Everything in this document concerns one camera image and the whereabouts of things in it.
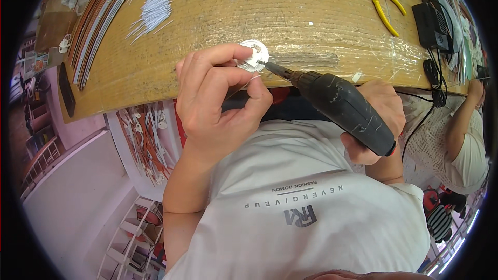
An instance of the table surface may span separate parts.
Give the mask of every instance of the table surface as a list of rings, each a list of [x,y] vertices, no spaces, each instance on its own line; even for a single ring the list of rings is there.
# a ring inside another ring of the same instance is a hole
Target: table surface
[[[173,22],[130,45],[133,40],[125,37],[140,18],[144,1],[122,5],[104,35],[84,90],[71,85],[76,99],[73,118],[59,91],[66,123],[174,98],[174,66],[187,53],[247,39],[262,41],[270,59],[290,69],[333,73],[347,80],[360,73],[357,84],[380,78],[394,86],[429,87],[422,68],[428,53],[419,44],[411,10],[421,0],[399,0],[406,16],[391,1],[380,0],[399,37],[389,33],[371,0],[172,0],[173,12],[155,30]],[[72,80],[73,72],[66,68]],[[443,70],[448,86],[458,83]],[[266,71],[262,77],[268,87],[289,85]],[[466,94],[467,86],[449,91]]]

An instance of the wooden board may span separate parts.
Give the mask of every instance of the wooden board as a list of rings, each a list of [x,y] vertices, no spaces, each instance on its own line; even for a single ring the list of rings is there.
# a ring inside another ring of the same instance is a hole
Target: wooden board
[[[125,37],[140,18],[144,1],[125,3],[118,11],[86,87],[80,92],[73,85],[75,114],[69,118],[63,112],[65,122],[174,98],[174,65],[187,53],[247,39],[262,41],[271,59],[290,69],[329,72],[348,80],[359,72],[358,83],[381,78],[395,86],[429,86],[422,68],[428,55],[419,45],[411,10],[421,0],[399,0],[406,16],[389,0],[380,0],[399,38],[384,27],[371,0],[173,0],[173,12],[163,24],[173,22],[130,45],[132,39]],[[263,75],[268,86],[288,85]],[[452,76],[447,81],[454,84]],[[466,86],[450,90],[466,93]]]

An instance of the power cord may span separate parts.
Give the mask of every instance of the power cord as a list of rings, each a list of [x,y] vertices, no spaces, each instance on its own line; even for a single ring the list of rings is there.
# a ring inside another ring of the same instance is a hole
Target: power cord
[[[429,56],[431,57],[430,59],[426,59],[424,61],[424,72],[425,75],[427,76],[427,79],[429,80],[432,89],[430,90],[432,92],[432,101],[428,100],[426,98],[423,98],[418,95],[410,94],[410,93],[405,93],[405,92],[399,92],[401,94],[406,94],[406,95],[411,95],[414,97],[418,97],[420,99],[423,99],[424,101],[427,102],[432,102],[432,107],[429,109],[429,112],[422,118],[422,121],[415,127],[415,129],[410,133],[408,136],[408,139],[406,140],[405,146],[403,148],[403,154],[402,154],[402,162],[404,160],[404,154],[406,151],[406,146],[408,145],[408,142],[410,141],[411,137],[417,130],[422,126],[424,121],[427,119],[427,117],[430,115],[430,113],[433,111],[434,107],[435,108],[440,108],[446,105],[446,99],[448,97],[448,87],[446,86],[446,81],[443,77],[443,72],[442,72],[442,65],[441,65],[441,52],[439,49],[437,49],[437,59],[438,59],[438,65],[436,65],[436,59],[434,58],[434,54],[432,53],[432,49],[428,48],[427,51],[429,52]]]

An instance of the bundle of strips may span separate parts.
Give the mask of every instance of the bundle of strips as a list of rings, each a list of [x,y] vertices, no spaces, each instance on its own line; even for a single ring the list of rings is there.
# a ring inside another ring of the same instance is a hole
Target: bundle of strips
[[[158,130],[166,127],[162,102],[121,109],[116,115],[140,174],[153,186],[162,184],[173,171],[165,157],[174,162],[159,140]]]
[[[170,3],[171,0],[146,0],[142,6],[140,19],[132,23],[132,26],[129,28],[131,31],[126,38],[128,39],[129,37],[134,37],[134,40],[132,41],[133,44],[133,42],[135,42],[143,34],[150,33],[154,28],[169,17],[171,14]],[[166,23],[153,34],[157,33],[171,22],[172,21]]]

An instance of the electric screwdriver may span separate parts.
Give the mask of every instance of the electric screwdriver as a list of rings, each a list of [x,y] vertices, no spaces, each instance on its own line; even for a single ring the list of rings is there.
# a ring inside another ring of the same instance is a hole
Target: electric screwdriver
[[[289,80],[314,108],[376,155],[394,153],[396,141],[391,130],[350,82],[329,73],[291,71],[271,62],[261,64]]]

